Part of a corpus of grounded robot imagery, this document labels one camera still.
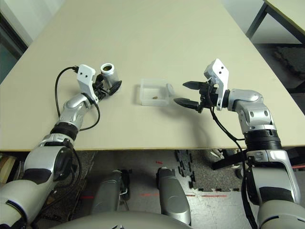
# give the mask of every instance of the white bracket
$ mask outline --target white bracket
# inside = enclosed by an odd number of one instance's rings
[[[228,89],[229,71],[219,59],[216,59],[206,67],[204,75],[208,80],[211,80],[211,86],[218,84],[216,108],[221,111],[224,92]]]
[[[77,81],[80,85],[82,93],[86,93],[95,103],[98,103],[99,100],[94,93],[92,84],[93,77],[95,75],[95,70],[85,64],[81,64],[77,73]]]

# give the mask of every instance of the black cable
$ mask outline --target black cable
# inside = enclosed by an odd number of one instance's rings
[[[96,120],[96,122],[95,122],[92,126],[89,126],[89,127],[83,128],[83,129],[80,129],[80,131],[89,130],[89,129],[95,127],[95,126],[99,123],[100,118],[101,118],[101,112],[100,112],[99,106],[98,106],[96,103],[93,103],[93,105],[95,106],[95,108],[96,108],[96,110],[97,110],[97,114],[98,114],[97,120]]]
[[[30,227],[31,227],[32,229],[39,229],[37,223],[34,222],[34,221],[30,224]]]
[[[61,115],[61,112],[59,111],[58,96],[57,96],[58,82],[59,82],[59,79],[60,79],[61,75],[62,75],[65,71],[67,71],[67,70],[69,70],[69,69],[73,69],[73,70],[76,72],[76,71],[78,70],[78,67],[77,67],[77,66],[74,66],[74,67],[67,67],[67,68],[65,68],[64,70],[62,70],[62,71],[58,74],[58,76],[57,76],[57,78],[56,78],[56,81],[55,81],[55,103],[56,103],[56,110],[57,110],[58,117],[60,117],[60,115]],[[91,101],[91,102],[94,104],[94,106],[95,106],[95,108],[96,108],[96,110],[97,110],[97,113],[98,113],[97,121],[96,121],[92,126],[89,126],[89,127],[83,128],[83,129],[80,129],[80,131],[89,130],[89,129],[95,127],[95,126],[98,124],[98,122],[100,121],[101,112],[100,112],[99,106],[98,106],[94,101]]]
[[[55,81],[55,103],[56,103],[56,110],[57,110],[58,117],[60,117],[60,115],[61,115],[61,113],[60,113],[60,111],[59,111],[58,98],[57,98],[57,86],[58,86],[58,81],[59,81],[59,78],[61,77],[61,75],[62,75],[65,71],[67,71],[67,70],[69,70],[69,69],[73,69],[73,68],[74,68],[74,67],[67,67],[67,68],[65,68],[64,70],[62,70],[62,71],[58,74],[58,76],[57,76],[57,78],[56,78],[56,81]]]
[[[244,177],[243,177],[243,181],[242,181],[242,188],[241,188],[241,194],[242,194],[242,201],[243,201],[243,206],[244,206],[244,212],[246,214],[246,217],[249,221],[249,224],[250,226],[253,228],[253,229],[257,229],[257,224],[256,224],[256,221],[255,221],[255,218],[253,216],[253,212],[251,210],[251,206],[250,206],[250,203],[248,201],[248,198],[247,198],[247,192],[246,192],[246,166],[245,166],[245,161],[246,161],[246,158],[244,156],[244,153],[243,153],[243,150],[242,148],[240,147],[240,145],[238,144],[237,141],[240,141],[240,140],[244,140],[242,138],[236,138],[234,137],[222,124],[221,122],[218,120],[215,112],[214,112],[214,106],[213,106],[213,103],[212,103],[212,100],[211,100],[211,97],[210,97],[210,92],[211,92],[211,87],[208,88],[208,102],[210,103],[210,112],[211,112],[211,115],[213,117],[213,120],[217,123],[217,125],[222,129],[222,131],[225,132],[225,134],[232,140],[235,142],[235,144],[237,145],[238,147],[238,150],[239,150],[239,153],[241,153],[242,155],[242,164],[243,164],[243,172],[244,172]]]
[[[78,164],[79,164],[79,172],[78,172],[78,176],[77,176],[77,179],[76,179],[74,185],[64,195],[62,195],[60,198],[56,199],[55,201],[53,201],[52,203],[50,203],[49,205],[47,205],[43,209],[41,209],[40,214],[42,212],[46,211],[47,209],[49,209],[54,204],[56,204],[56,203],[60,202],[61,200],[63,200],[65,197],[67,197],[75,189],[75,187],[78,185],[78,182],[79,182],[79,180],[81,178],[82,166],[81,166],[80,158],[78,157],[75,149],[73,149],[73,153],[75,154],[75,157],[76,157],[76,159],[78,161]]]

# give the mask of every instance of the floor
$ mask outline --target floor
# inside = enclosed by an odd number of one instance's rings
[[[98,184],[116,168],[132,169],[131,198],[127,201],[128,207],[133,211],[148,211],[160,214],[159,190],[156,187],[156,172],[160,167],[175,169],[191,208],[192,227],[194,229],[221,229],[221,228],[250,228],[244,217],[244,208],[240,192],[201,192],[189,188],[189,177],[182,177],[178,173],[174,151],[108,151],[98,152],[94,165],[88,175],[87,187],[82,194],[79,212],[74,216],[78,218],[89,215]],[[253,206],[254,214],[258,207]]]

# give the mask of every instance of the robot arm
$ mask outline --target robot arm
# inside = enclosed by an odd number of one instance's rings
[[[94,103],[117,91],[122,83],[119,81],[107,90],[103,87],[103,77],[99,76],[93,83],[94,69],[82,64],[75,70],[81,94],[64,104],[50,134],[29,153],[22,179],[0,189],[0,227],[22,228],[34,221],[50,192],[71,171],[74,141],[84,115]]]
[[[247,193],[251,202],[260,206],[258,228],[280,229],[288,224],[289,228],[304,228],[305,209],[298,205],[300,190],[263,96],[252,90],[228,90],[229,72],[219,59],[206,68],[204,75],[208,79],[205,83],[183,84],[199,90],[200,103],[184,98],[175,102],[200,113],[213,106],[237,112],[247,145]]]

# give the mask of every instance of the white table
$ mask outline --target white table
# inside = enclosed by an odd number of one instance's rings
[[[139,101],[141,78],[167,79],[176,97],[199,100],[198,91],[182,84],[205,81],[203,71],[215,58],[229,69],[229,88],[264,95],[283,146],[305,145],[303,113],[218,1],[68,0],[0,85],[0,150],[31,150],[50,132],[62,69],[83,63],[98,70],[105,62],[115,65],[122,89],[100,102],[100,123],[78,134],[76,149],[235,148],[208,110]],[[78,92],[76,74],[63,75],[60,107]],[[217,115],[242,137],[237,114]],[[96,118],[92,109],[83,126]]]

